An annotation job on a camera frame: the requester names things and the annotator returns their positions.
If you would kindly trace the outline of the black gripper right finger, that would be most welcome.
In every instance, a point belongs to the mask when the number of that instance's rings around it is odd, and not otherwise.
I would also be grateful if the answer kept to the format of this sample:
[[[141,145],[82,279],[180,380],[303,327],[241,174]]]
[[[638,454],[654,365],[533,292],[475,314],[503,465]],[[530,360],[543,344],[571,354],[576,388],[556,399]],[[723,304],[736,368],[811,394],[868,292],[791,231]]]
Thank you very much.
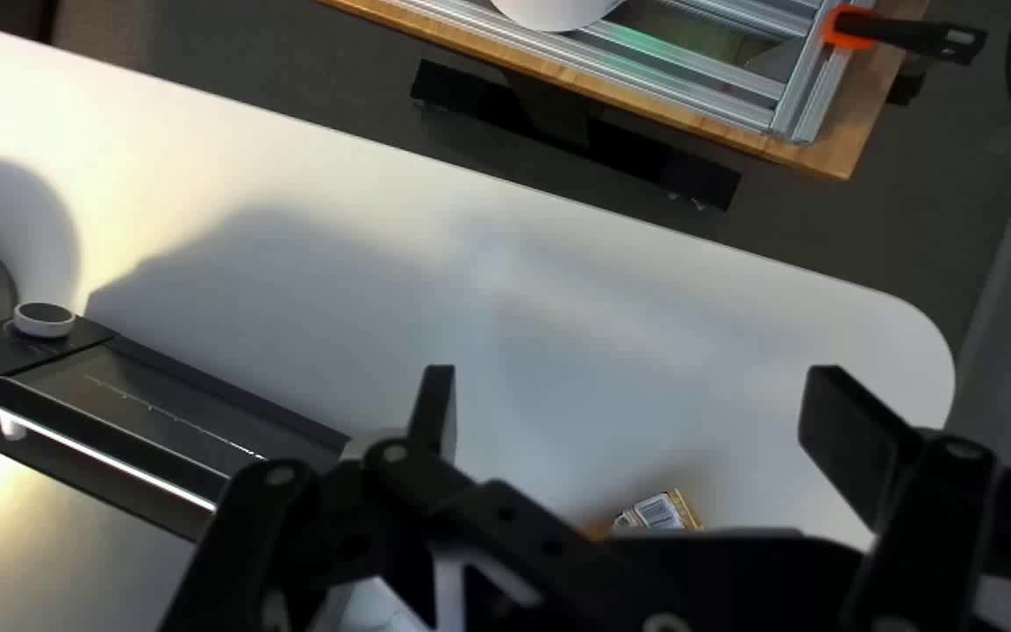
[[[869,531],[880,527],[927,435],[839,365],[803,380],[796,442]]]

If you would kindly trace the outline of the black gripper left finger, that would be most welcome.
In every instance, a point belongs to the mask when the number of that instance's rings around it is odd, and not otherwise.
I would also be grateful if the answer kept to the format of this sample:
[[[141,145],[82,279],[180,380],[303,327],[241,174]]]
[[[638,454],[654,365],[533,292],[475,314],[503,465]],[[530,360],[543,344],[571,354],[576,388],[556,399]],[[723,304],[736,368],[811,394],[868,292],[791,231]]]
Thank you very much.
[[[406,438],[442,461],[456,454],[456,368],[428,365],[415,396]]]

